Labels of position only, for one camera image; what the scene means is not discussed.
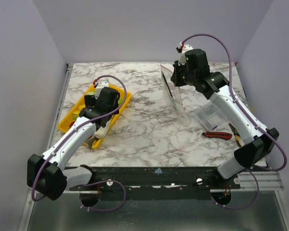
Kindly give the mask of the clear zip top bag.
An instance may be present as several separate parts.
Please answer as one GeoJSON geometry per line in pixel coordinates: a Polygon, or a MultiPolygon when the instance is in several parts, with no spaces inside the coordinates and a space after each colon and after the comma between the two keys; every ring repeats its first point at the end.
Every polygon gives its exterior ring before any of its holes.
{"type": "Polygon", "coordinates": [[[160,65],[161,83],[163,97],[166,105],[171,112],[176,116],[177,121],[184,127],[188,127],[191,123],[189,116],[182,103],[180,88],[176,87],[171,81],[173,72],[167,67],[160,65]]]}

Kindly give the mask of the green toy scallion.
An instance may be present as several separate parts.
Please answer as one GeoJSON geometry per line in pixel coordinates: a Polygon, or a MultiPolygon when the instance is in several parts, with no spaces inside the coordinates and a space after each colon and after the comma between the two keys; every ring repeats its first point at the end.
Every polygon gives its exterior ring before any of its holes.
{"type": "Polygon", "coordinates": [[[162,92],[166,105],[177,111],[182,101],[179,88],[175,87],[171,81],[171,75],[172,74],[169,75],[166,71],[161,71],[162,92]]]}

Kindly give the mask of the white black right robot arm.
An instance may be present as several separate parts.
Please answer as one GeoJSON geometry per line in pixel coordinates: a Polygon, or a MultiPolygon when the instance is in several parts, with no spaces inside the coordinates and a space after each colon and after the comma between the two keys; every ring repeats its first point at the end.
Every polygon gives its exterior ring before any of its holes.
{"type": "Polygon", "coordinates": [[[256,164],[271,153],[279,137],[275,128],[268,129],[232,95],[228,79],[220,72],[211,72],[206,53],[189,45],[183,46],[180,59],[173,64],[171,81],[176,87],[190,85],[217,106],[237,129],[244,145],[234,156],[217,167],[212,176],[216,188],[224,188],[229,178],[256,164]]]}

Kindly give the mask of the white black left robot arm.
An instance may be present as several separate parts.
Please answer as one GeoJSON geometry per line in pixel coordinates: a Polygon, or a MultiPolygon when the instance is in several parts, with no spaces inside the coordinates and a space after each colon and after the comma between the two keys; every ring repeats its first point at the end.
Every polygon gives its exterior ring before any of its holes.
{"type": "Polygon", "coordinates": [[[27,185],[51,200],[58,199],[64,190],[82,185],[92,190],[97,178],[87,166],[65,169],[76,150],[98,131],[106,135],[113,115],[119,113],[120,93],[110,87],[89,96],[90,103],[83,108],[68,132],[42,155],[31,155],[27,161],[27,185]]]}

